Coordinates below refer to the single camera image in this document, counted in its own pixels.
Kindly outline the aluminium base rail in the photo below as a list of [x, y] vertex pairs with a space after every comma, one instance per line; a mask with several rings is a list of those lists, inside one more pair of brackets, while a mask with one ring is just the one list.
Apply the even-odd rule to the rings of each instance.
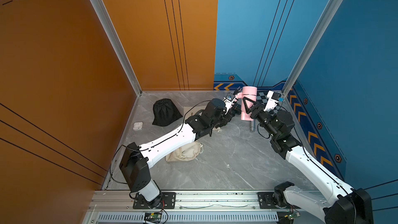
[[[302, 190], [322, 198], [318, 190]], [[276, 224], [277, 212], [300, 213], [299, 223], [321, 223], [295, 205], [278, 207], [271, 190], [165, 190], [162, 207], [150, 208], [144, 197], [126, 190], [97, 191], [84, 224], [144, 224], [146, 212], [161, 212], [161, 224]]]

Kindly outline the grey microphone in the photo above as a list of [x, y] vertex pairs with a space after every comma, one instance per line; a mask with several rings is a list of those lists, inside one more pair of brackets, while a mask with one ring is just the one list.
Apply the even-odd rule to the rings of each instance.
[[255, 132], [255, 130], [256, 130], [256, 122], [255, 122], [255, 120], [252, 120], [250, 122], [250, 131]]

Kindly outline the beige printed drawstring pouch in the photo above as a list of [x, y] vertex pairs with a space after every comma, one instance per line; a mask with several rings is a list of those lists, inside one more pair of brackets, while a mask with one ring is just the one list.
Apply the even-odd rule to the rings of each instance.
[[205, 108], [206, 108], [206, 106], [184, 107], [183, 108], [184, 120], [195, 115], [198, 111], [204, 110]]

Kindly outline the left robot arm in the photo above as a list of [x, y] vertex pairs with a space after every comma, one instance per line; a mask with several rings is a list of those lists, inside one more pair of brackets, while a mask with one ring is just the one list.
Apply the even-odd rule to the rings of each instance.
[[123, 153], [119, 169], [131, 193], [138, 192], [150, 208], [162, 207], [162, 191], [151, 178], [150, 169], [176, 149], [204, 136], [211, 136], [214, 128], [227, 125], [240, 113], [237, 94], [207, 101], [206, 108], [188, 117], [175, 130], [142, 145], [130, 143]]

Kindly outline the left green circuit board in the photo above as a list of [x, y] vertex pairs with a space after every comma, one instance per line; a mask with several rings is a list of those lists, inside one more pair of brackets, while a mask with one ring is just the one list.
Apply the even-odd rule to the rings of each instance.
[[146, 212], [144, 214], [144, 224], [160, 224], [162, 221], [161, 212]]

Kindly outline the black drawstring pouch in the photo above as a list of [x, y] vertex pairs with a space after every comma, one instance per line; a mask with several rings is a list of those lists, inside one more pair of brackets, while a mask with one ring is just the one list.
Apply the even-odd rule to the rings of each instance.
[[171, 99], [157, 100], [153, 105], [153, 125], [166, 127], [182, 118], [182, 114]]

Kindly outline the pink hair dryer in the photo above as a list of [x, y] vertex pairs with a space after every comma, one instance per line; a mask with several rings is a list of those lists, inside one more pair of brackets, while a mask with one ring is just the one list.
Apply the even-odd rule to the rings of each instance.
[[238, 94], [238, 99], [241, 99], [241, 114], [240, 119], [243, 121], [252, 121], [251, 108], [257, 102], [257, 87], [245, 86]]

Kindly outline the folded checkered chess board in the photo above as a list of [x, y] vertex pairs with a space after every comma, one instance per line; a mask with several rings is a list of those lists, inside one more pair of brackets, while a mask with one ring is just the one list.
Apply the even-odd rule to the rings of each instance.
[[266, 105], [267, 101], [268, 101], [267, 94], [268, 94], [268, 91], [257, 92], [257, 96], [256, 96], [257, 102]]

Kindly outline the green circuit board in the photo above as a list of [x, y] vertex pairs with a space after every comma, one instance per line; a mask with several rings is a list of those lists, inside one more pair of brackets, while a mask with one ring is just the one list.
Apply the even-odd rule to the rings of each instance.
[[293, 224], [294, 220], [300, 218], [300, 213], [287, 213], [287, 212], [277, 212], [278, 221], [277, 224]]
[[144, 224], [160, 224], [162, 221], [161, 212], [146, 212], [144, 214]]

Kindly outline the white earbuds case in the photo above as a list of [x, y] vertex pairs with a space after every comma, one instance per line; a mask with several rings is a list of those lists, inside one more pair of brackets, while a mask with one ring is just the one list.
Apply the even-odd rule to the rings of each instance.
[[140, 131], [143, 129], [143, 122], [135, 122], [133, 123], [133, 130]]

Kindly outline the right green circuit board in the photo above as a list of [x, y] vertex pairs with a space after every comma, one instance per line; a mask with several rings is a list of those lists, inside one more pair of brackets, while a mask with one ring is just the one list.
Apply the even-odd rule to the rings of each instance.
[[300, 218], [300, 213], [287, 213], [287, 212], [277, 212], [278, 221], [277, 224], [293, 224], [294, 220]]

